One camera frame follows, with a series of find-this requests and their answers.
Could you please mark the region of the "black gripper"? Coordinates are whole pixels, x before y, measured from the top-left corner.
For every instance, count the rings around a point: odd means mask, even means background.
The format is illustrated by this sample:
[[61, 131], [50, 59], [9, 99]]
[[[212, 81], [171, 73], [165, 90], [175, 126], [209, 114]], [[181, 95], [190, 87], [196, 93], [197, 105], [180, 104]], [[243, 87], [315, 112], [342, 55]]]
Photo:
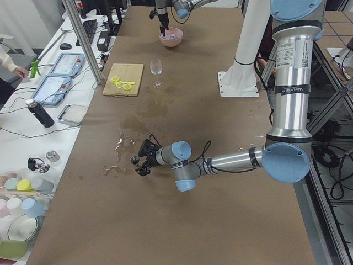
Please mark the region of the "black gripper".
[[158, 14], [158, 19], [161, 23], [160, 28], [160, 33], [166, 35], [166, 32], [168, 30], [168, 13], [164, 14]]
[[151, 167], [156, 167], [158, 166], [158, 161], [156, 159], [156, 154], [155, 153], [149, 153], [146, 157], [146, 160], [142, 160], [140, 161], [137, 165], [141, 166], [143, 165], [143, 167], [140, 167], [137, 169], [137, 173], [140, 176], [146, 176], [150, 174], [150, 168]]

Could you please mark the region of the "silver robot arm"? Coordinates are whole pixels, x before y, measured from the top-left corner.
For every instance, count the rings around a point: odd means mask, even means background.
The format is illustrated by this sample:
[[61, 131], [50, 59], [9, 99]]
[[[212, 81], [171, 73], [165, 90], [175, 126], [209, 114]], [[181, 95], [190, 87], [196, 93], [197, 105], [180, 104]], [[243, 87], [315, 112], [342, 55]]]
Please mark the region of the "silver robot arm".
[[191, 160], [185, 141], [161, 146], [153, 135], [145, 139], [130, 161], [141, 176], [152, 167], [170, 165], [177, 189], [189, 191], [206, 174], [243, 173], [262, 168], [272, 179], [295, 183], [309, 172], [311, 134], [307, 130], [311, 91], [313, 43], [323, 32], [325, 1], [250, 1], [233, 65], [218, 74], [223, 97], [256, 97], [254, 62], [272, 20], [275, 40], [276, 77], [272, 128], [262, 147], [251, 147], [229, 155]]
[[[212, 0], [201, 0], [201, 1], [171, 1], [171, 7], [174, 8], [176, 14], [180, 19], [187, 17], [191, 11], [201, 7], [203, 5], [211, 3]], [[158, 17], [161, 25], [159, 26], [160, 33], [162, 36], [165, 36], [165, 31], [169, 30], [169, 18], [167, 12], [167, 1], [160, 0], [155, 1], [155, 7], [150, 11], [149, 18], [153, 19], [155, 16]]]

